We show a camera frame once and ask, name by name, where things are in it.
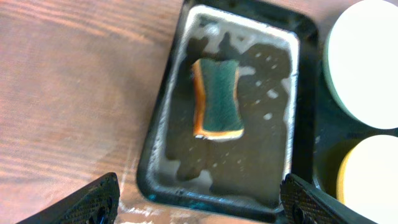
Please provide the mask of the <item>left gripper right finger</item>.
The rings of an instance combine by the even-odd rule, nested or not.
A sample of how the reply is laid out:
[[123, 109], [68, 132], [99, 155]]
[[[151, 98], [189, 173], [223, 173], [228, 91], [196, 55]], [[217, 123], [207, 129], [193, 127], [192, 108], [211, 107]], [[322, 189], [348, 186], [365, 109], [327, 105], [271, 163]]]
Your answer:
[[281, 182], [280, 199], [293, 224], [376, 224], [295, 174], [287, 174]]

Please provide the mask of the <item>orange green scrub sponge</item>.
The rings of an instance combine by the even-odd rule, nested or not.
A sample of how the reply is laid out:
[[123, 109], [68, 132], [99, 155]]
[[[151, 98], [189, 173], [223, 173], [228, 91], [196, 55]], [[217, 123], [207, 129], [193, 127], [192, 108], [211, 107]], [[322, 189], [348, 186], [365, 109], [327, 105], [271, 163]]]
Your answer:
[[198, 59], [192, 65], [195, 93], [193, 135], [210, 141], [239, 139], [244, 123], [239, 112], [239, 62]]

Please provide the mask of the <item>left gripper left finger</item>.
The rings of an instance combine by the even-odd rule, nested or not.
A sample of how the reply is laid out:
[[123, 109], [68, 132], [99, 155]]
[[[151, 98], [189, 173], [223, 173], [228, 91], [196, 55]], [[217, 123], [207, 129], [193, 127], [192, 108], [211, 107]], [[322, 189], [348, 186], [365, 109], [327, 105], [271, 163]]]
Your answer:
[[120, 189], [117, 175], [109, 172], [20, 224], [113, 224], [118, 215]]

